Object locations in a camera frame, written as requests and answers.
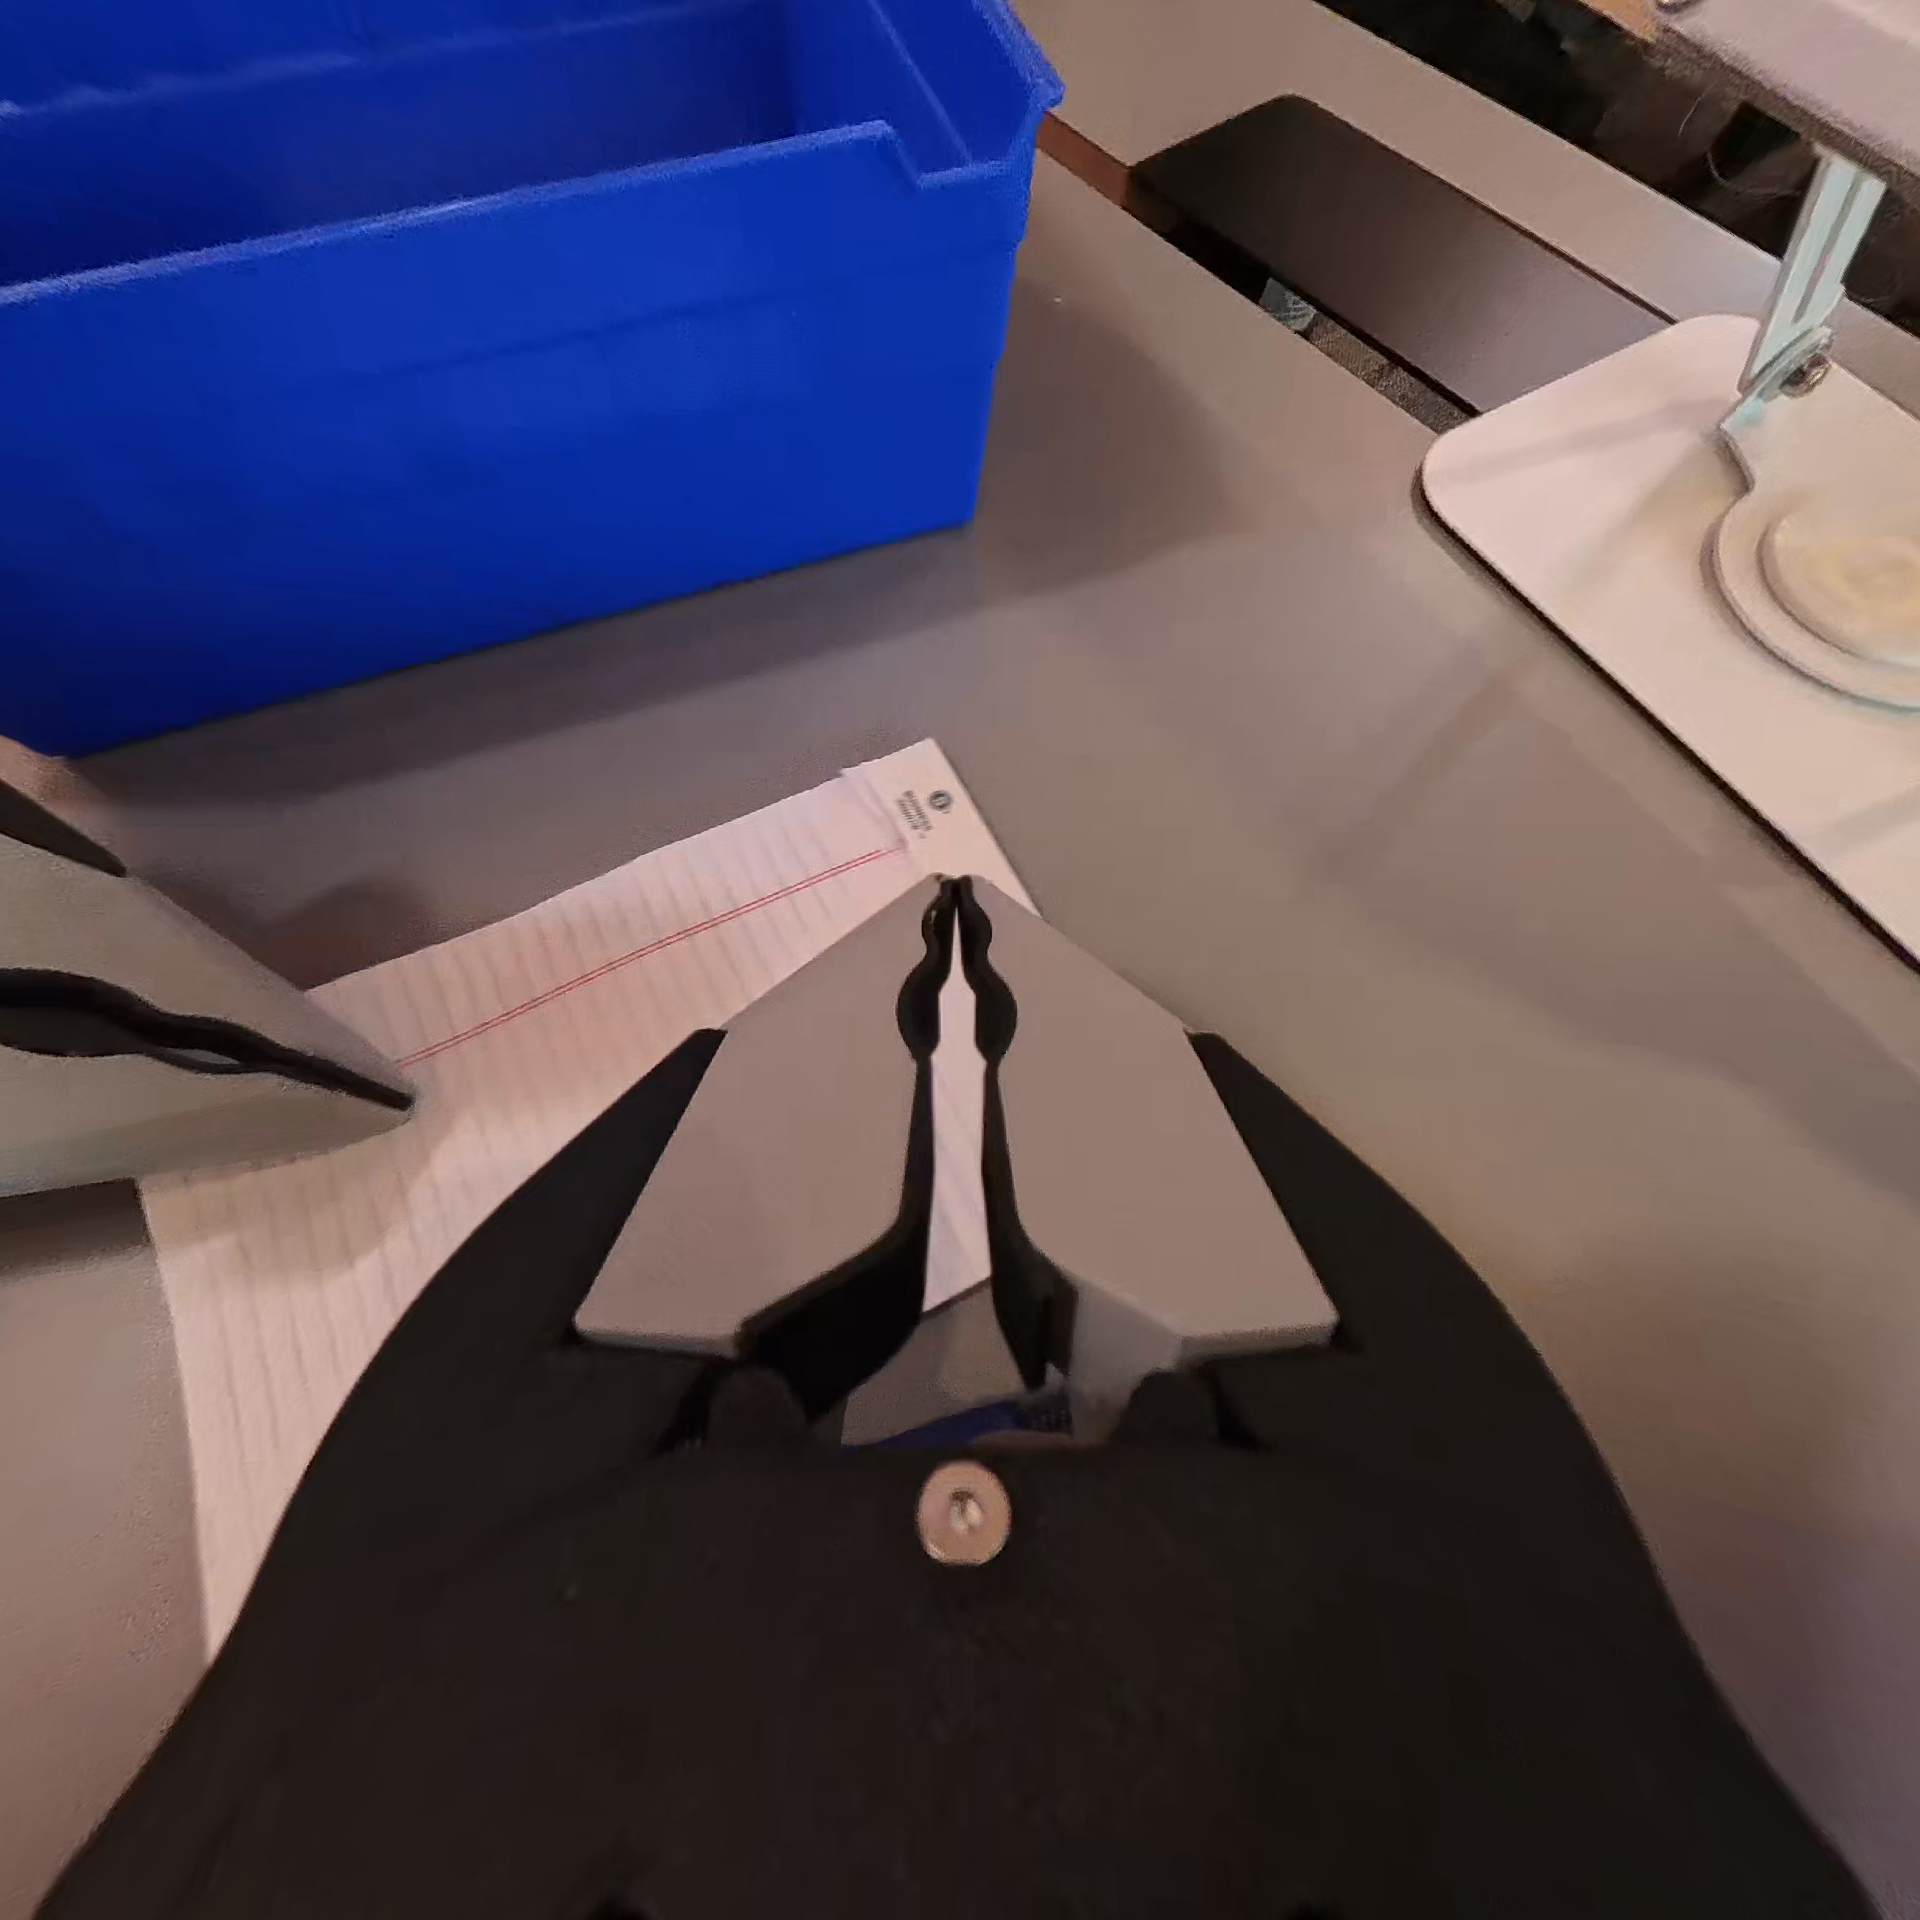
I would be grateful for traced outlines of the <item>large blue plastic bin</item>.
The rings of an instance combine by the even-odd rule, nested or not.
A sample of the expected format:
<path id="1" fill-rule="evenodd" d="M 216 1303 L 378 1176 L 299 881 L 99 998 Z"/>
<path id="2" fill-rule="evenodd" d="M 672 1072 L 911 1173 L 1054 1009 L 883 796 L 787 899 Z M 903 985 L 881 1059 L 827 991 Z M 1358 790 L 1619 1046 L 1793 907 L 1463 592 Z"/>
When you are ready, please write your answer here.
<path id="1" fill-rule="evenodd" d="M 1063 93 L 998 2 L 5 4 L 5 737 L 969 522 Z"/>

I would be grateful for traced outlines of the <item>grey desk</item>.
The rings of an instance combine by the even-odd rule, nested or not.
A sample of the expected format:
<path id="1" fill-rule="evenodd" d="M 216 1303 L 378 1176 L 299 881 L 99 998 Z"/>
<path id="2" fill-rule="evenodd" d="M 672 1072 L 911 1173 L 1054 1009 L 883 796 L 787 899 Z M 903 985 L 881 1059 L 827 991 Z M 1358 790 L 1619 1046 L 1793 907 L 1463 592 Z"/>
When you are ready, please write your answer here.
<path id="1" fill-rule="evenodd" d="M 1111 192 L 1298 91 L 1669 317 L 1770 265 L 1318 4 L 1021 14 L 1067 113 L 969 529 L 5 774 L 308 985 L 938 740 L 1495 1284 L 1916 1915 L 1916 971 L 1439 529 L 1421 422 Z"/>

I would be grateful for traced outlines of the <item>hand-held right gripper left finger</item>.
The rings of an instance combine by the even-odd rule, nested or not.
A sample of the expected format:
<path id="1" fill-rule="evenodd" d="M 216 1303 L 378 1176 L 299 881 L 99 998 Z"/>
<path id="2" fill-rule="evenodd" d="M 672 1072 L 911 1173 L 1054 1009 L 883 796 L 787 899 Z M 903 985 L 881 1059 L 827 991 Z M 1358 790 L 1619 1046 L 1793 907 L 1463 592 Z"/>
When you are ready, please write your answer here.
<path id="1" fill-rule="evenodd" d="M 576 1329 L 773 1371 L 812 1419 L 898 1355 L 927 1305 L 950 964 L 931 878 L 732 1017 Z"/>

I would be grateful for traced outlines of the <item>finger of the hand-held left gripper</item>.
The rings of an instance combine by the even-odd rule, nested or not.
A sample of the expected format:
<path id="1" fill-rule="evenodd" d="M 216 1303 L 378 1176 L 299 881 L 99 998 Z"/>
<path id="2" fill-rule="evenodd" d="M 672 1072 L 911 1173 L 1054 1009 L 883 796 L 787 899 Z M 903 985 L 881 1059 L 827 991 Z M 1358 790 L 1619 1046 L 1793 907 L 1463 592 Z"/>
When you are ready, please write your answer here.
<path id="1" fill-rule="evenodd" d="M 416 1105 L 402 1070 L 347 1022 L 60 812 L 52 759 L 11 737 L 3 757 L 5 1057 Z"/>
<path id="2" fill-rule="evenodd" d="M 3 1191 L 274 1163 L 406 1120 L 406 1078 L 368 1049 L 254 1033 L 55 1051 L 3 1047 Z"/>

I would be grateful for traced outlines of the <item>white metal stand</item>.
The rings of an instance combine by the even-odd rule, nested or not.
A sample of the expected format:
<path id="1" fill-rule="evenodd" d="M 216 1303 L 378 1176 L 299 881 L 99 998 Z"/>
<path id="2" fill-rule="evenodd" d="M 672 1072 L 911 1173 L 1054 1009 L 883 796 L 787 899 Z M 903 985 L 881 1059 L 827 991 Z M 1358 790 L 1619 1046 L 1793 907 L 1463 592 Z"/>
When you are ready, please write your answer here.
<path id="1" fill-rule="evenodd" d="M 1918 423 L 1841 370 L 1887 181 L 1824 152 L 1760 320 L 1674 322 L 1439 438 L 1478 563 L 1911 962 Z"/>

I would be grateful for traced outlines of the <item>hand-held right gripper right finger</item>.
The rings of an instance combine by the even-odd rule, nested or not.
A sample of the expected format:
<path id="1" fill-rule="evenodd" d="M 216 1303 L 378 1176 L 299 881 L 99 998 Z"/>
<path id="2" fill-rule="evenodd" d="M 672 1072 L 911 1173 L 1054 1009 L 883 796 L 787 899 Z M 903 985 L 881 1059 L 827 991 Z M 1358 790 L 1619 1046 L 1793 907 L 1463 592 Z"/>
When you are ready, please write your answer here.
<path id="1" fill-rule="evenodd" d="M 1141 1381 L 1325 1346 L 1336 1307 L 1192 1033 L 981 875 L 953 881 L 998 1332 L 1111 1432 Z"/>

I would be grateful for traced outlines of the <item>white lined legal pad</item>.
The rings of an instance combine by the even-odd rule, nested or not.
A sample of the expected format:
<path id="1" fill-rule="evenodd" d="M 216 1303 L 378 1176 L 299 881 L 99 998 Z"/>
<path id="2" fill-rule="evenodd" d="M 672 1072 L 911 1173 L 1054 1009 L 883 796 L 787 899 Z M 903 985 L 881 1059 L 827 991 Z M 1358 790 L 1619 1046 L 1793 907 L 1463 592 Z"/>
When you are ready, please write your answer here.
<path id="1" fill-rule="evenodd" d="M 691 1031 L 959 866 L 1035 903 L 925 737 L 313 989 L 413 1078 L 413 1116 L 331 1153 L 136 1185 L 173 1323 L 209 1655 L 326 1427 L 445 1259 Z"/>

